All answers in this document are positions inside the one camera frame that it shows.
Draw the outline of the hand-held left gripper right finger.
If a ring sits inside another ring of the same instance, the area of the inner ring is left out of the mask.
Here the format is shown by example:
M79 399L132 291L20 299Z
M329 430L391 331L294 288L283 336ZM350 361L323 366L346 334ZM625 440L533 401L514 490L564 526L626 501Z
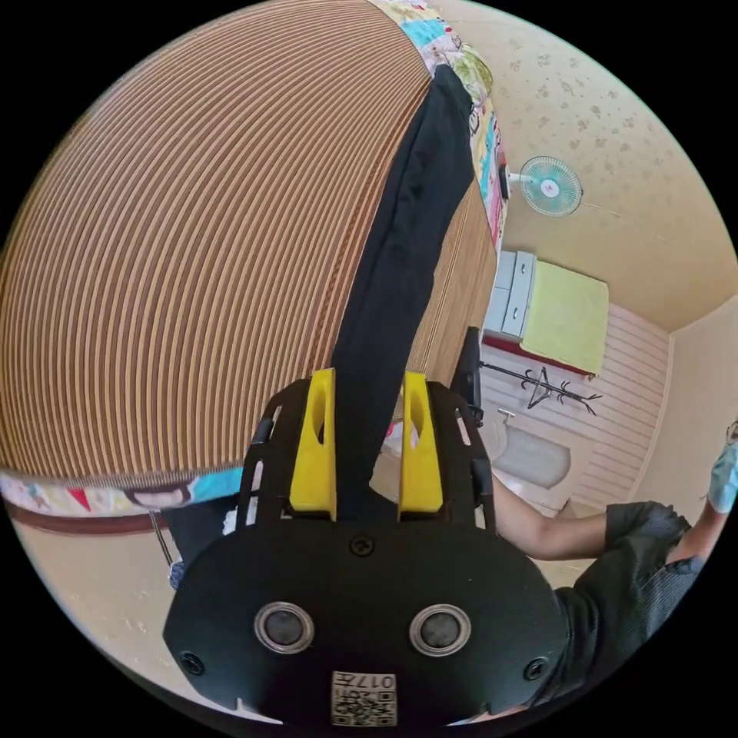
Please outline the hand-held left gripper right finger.
M403 431L398 509L401 514L436 514L444 502L440 463L423 374L407 371L403 389Z

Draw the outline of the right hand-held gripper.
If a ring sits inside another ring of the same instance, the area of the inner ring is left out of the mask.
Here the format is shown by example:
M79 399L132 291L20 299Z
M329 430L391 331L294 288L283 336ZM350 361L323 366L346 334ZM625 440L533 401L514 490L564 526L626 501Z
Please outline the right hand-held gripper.
M466 401L475 426L482 428L484 425L484 410L482 408L479 369L456 369L450 388Z

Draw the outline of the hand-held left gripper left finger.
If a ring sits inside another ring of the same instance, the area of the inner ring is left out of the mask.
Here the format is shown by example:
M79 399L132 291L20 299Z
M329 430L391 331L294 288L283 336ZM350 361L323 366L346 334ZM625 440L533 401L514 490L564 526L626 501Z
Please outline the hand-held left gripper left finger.
M336 514L335 370L313 374L307 387L289 503L296 514Z

